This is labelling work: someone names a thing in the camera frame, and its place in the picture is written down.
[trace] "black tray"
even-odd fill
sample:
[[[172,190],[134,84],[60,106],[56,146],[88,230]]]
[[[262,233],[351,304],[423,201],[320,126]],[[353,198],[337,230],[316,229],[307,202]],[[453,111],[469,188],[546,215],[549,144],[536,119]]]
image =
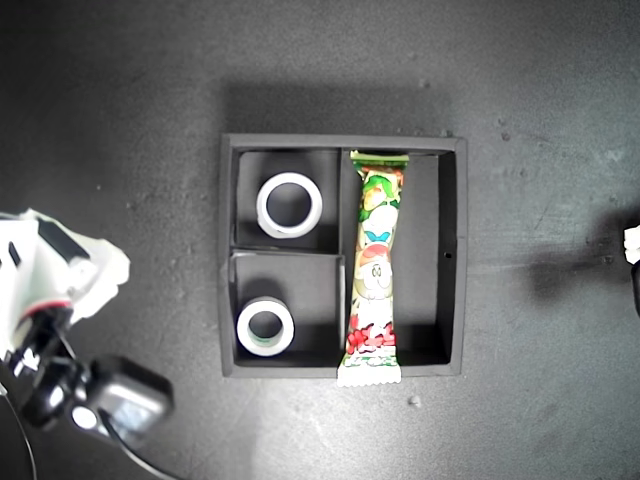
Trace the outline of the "black tray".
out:
[[[225,376],[336,376],[344,355],[362,186],[349,159],[352,149],[408,152],[411,159],[391,251],[402,375],[460,373],[467,266],[466,142],[227,134],[222,138],[218,252]],[[255,202],[266,180],[288,171],[316,183],[323,213],[309,234],[278,240],[258,226]],[[247,352],[235,332],[243,306],[265,295],[282,300],[295,323],[292,344],[274,357]]]

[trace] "green wrapper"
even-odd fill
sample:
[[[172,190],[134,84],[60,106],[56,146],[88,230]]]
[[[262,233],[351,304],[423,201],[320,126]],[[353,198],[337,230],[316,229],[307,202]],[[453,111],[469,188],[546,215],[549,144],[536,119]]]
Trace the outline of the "green wrapper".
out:
[[[408,155],[351,152],[363,180],[346,353],[338,386],[397,383],[391,247]]]

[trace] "dark gray table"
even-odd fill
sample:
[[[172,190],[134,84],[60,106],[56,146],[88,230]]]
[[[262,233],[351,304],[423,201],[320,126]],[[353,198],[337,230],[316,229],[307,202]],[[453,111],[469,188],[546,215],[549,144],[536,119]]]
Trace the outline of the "dark gray table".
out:
[[[0,7],[0,206],[131,257],[71,340],[174,382],[176,414],[144,453],[194,479],[638,478],[621,229],[640,223],[640,5],[249,3]],[[221,378],[222,131],[468,139],[461,376]],[[1,476],[26,479],[0,412]],[[150,478],[69,425],[30,433],[45,480]]]

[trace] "tape roll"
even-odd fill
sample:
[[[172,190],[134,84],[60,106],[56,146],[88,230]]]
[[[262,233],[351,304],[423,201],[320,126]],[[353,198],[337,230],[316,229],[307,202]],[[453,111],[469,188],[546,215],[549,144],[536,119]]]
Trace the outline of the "tape roll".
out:
[[[251,319],[258,313],[273,313],[282,324],[280,331],[270,338],[262,338],[253,333],[249,326]],[[244,348],[254,355],[272,357],[282,353],[293,340],[293,317],[287,306],[273,297],[258,297],[245,305],[238,317],[236,326],[238,340]]]
[[[307,218],[298,225],[290,227],[276,223],[267,210],[269,195],[285,183],[293,183],[304,188],[311,199],[311,208],[309,209]],[[318,224],[320,215],[322,215],[322,195],[320,195],[320,190],[318,190],[316,184],[308,177],[293,172],[280,173],[271,177],[262,185],[260,192],[258,192],[258,199],[256,200],[256,211],[258,213],[258,225],[260,225],[260,228],[270,237],[298,238],[309,233]]]

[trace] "white object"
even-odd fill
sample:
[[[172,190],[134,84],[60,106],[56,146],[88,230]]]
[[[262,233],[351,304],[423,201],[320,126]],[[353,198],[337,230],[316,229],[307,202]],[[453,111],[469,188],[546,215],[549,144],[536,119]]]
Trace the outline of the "white object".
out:
[[[67,262],[40,236],[39,221],[54,223],[89,258]],[[30,312],[69,306],[73,324],[98,312],[128,279],[129,259],[108,241],[79,235],[34,210],[0,214],[0,361],[22,344],[30,328],[22,320]],[[39,358],[27,351],[23,363],[16,368],[36,370]]]
[[[624,231],[624,249],[627,262],[635,265],[640,261],[640,226]]]
[[[98,425],[98,417],[87,407],[77,406],[71,411],[71,418],[83,430],[93,430]]]
[[[251,319],[262,312],[271,312],[280,319],[280,331],[271,338],[257,336],[249,327]],[[293,317],[287,306],[273,297],[258,297],[247,303],[240,312],[236,327],[238,340],[254,355],[272,357],[282,353],[293,340]]]
[[[267,210],[267,200],[271,192],[286,183],[293,183],[304,188],[311,199],[311,208],[309,209],[307,218],[298,225],[290,227],[276,223]],[[260,228],[270,237],[298,238],[309,233],[318,224],[320,215],[322,215],[322,195],[320,195],[320,190],[318,190],[316,184],[308,177],[293,172],[280,173],[271,177],[262,185],[260,192],[258,192],[258,199],[256,200],[256,211],[258,213],[258,225],[260,225]]]
[[[60,385],[56,385],[53,387],[53,391],[49,396],[49,406],[51,408],[56,408],[64,401],[64,391]]]

